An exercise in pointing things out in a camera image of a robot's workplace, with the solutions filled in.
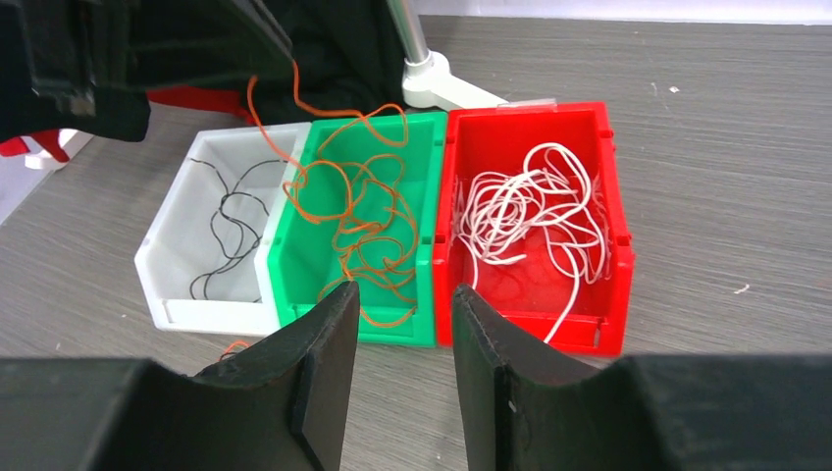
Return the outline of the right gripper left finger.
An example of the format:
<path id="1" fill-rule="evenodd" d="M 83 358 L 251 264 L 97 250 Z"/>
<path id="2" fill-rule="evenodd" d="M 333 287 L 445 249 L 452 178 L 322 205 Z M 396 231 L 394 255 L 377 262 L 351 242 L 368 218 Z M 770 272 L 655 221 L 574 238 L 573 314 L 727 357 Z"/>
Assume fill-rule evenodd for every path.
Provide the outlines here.
<path id="1" fill-rule="evenodd" d="M 181 375 L 149 358 L 5 358 L 5 470 L 337 470 L 355 282 L 252 346 Z"/>

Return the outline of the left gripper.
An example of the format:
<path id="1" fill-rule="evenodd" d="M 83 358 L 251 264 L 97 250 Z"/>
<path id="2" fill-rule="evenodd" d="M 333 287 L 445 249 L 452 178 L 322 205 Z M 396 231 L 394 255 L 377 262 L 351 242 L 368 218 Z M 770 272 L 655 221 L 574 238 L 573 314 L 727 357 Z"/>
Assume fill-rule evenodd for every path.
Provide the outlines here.
<path id="1" fill-rule="evenodd" d="M 142 92 L 94 80 L 91 1 L 1 3 L 1 139 L 73 129 L 144 140 Z M 127 85 L 152 90 L 290 74 L 291 40 L 262 1 L 139 1 L 131 11 Z"/>

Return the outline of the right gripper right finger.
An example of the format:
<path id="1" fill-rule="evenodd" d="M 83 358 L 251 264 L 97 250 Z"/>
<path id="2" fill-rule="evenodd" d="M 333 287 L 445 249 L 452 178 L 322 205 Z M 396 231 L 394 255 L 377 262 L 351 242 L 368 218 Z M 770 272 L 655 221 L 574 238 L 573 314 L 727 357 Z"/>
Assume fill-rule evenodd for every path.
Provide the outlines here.
<path id="1" fill-rule="evenodd" d="M 827 354 L 638 354 L 596 368 L 452 298 L 472 470 L 827 470 Z"/>

